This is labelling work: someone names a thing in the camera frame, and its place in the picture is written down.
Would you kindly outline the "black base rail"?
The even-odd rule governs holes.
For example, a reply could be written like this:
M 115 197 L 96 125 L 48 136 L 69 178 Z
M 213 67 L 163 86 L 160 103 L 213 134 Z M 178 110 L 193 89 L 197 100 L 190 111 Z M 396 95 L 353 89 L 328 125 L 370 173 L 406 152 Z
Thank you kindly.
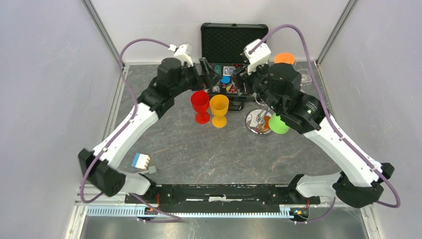
M 167 213 L 276 213 L 280 205 L 320 203 L 292 184 L 153 184 L 142 199 Z

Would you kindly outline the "orange wine glass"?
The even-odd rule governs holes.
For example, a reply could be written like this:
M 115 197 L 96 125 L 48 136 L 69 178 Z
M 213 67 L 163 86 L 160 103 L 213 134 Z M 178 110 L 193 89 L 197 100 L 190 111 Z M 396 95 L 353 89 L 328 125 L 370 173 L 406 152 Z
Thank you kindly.
M 295 66 L 296 64 L 296 58 L 292 53 L 283 52 L 279 53 L 274 57 L 274 63 L 286 63 L 290 64 L 292 66 Z

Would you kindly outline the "grey toy block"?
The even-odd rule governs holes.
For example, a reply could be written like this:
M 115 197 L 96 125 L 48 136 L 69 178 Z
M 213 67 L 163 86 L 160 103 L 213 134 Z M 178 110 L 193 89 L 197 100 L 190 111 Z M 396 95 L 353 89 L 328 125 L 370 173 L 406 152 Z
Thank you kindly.
M 149 166 L 147 171 L 148 171 L 148 174 L 155 174 L 157 173 L 157 168 L 156 166 Z

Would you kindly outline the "black poker chip case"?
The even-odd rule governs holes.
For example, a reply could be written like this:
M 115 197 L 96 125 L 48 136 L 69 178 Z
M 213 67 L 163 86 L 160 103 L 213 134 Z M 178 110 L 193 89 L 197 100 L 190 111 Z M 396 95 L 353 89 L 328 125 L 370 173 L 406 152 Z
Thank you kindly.
M 269 32 L 265 24 L 203 23 L 201 25 L 201 51 L 211 67 L 223 77 L 223 67 L 236 69 L 230 76 L 229 84 L 220 81 L 212 89 L 204 89 L 212 98 L 222 94 L 229 98 L 230 111 L 240 111 L 246 102 L 238 102 L 237 79 L 235 71 L 245 70 L 247 65 L 242 56 L 244 47 Z

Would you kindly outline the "blue poker chip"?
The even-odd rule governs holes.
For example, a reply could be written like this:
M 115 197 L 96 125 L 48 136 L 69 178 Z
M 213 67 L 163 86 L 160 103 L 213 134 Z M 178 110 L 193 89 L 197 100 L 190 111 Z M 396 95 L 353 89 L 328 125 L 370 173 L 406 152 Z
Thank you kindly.
M 220 82 L 222 84 L 229 84 L 231 82 L 231 78 L 229 76 L 223 76 Z

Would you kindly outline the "yellow wine glass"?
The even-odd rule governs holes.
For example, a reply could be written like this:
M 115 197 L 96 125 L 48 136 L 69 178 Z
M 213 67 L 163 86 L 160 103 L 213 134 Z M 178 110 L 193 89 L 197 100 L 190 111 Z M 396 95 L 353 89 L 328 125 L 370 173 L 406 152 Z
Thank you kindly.
M 211 123 L 214 127 L 223 128 L 227 124 L 225 115 L 228 112 L 229 99 L 225 95 L 213 96 L 210 100 L 210 109 L 213 114 Z

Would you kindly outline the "chrome wine glass rack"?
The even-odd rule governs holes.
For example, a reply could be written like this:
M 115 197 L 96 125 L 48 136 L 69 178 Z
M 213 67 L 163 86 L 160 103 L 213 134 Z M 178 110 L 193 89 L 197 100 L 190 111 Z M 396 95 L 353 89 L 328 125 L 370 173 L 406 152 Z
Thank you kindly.
M 245 118 L 245 126 L 249 133 L 254 136 L 267 136 L 272 133 L 272 130 L 269 127 L 269 119 L 271 118 L 270 107 L 258 99 L 256 93 L 254 93 L 255 102 L 262 106 L 250 111 Z

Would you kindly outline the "playing card deck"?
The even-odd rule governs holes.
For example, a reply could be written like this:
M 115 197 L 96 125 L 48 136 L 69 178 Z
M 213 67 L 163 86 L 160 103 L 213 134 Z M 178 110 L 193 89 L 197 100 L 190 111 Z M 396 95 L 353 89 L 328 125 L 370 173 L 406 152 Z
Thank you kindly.
M 232 66 L 224 66 L 223 67 L 223 75 L 224 76 L 231 76 L 236 68 Z

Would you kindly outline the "green wine glass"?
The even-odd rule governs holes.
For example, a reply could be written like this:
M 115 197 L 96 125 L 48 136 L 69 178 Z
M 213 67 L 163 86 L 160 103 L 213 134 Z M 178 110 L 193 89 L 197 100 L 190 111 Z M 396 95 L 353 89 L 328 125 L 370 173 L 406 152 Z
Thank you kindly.
M 275 113 L 272 114 L 268 121 L 268 126 L 272 130 L 272 132 L 276 134 L 286 134 L 289 131 L 289 127 L 286 125 L 284 121 L 282 121 L 281 117 L 276 115 Z

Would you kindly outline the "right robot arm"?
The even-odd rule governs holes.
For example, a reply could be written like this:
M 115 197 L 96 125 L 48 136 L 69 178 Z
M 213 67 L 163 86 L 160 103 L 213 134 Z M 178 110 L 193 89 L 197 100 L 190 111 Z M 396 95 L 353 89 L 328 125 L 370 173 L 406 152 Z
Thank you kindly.
M 265 64 L 254 72 L 241 69 L 234 74 L 270 107 L 276 119 L 311 140 L 340 167 L 340 172 L 330 175 L 297 175 L 287 190 L 291 202 L 335 197 L 354 208 L 380 202 L 393 165 L 363 152 L 336 123 L 323 98 L 302 92 L 302 76 L 291 64 Z

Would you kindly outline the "red wine glass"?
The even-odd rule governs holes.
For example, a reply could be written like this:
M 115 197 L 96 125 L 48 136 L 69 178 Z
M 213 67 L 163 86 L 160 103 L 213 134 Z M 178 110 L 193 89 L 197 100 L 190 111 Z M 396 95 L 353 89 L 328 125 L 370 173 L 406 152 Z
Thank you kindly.
M 210 120 L 208 113 L 209 96 L 204 91 L 196 91 L 191 96 L 191 104 L 193 110 L 196 112 L 195 121 L 198 124 L 206 124 Z

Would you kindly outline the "blue white toy block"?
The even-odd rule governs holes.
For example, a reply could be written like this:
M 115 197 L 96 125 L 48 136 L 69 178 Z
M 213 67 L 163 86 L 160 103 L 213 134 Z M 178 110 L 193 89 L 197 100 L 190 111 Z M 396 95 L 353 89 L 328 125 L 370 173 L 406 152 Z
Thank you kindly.
M 148 168 L 150 160 L 151 158 L 149 155 L 136 153 L 131 166 L 133 168 L 146 170 Z

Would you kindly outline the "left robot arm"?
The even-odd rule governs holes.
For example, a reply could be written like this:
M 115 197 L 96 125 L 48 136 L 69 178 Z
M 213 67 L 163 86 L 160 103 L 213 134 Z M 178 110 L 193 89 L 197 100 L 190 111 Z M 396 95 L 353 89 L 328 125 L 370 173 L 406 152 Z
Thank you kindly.
M 123 191 L 137 194 L 150 203 L 156 198 L 151 181 L 141 174 L 118 170 L 134 143 L 154 125 L 175 103 L 175 97 L 185 91 L 203 92 L 222 78 L 207 62 L 200 59 L 201 70 L 176 58 L 166 58 L 157 67 L 157 75 L 135 100 L 127 117 L 94 149 L 83 148 L 78 154 L 83 181 L 89 181 L 101 195 L 112 197 Z

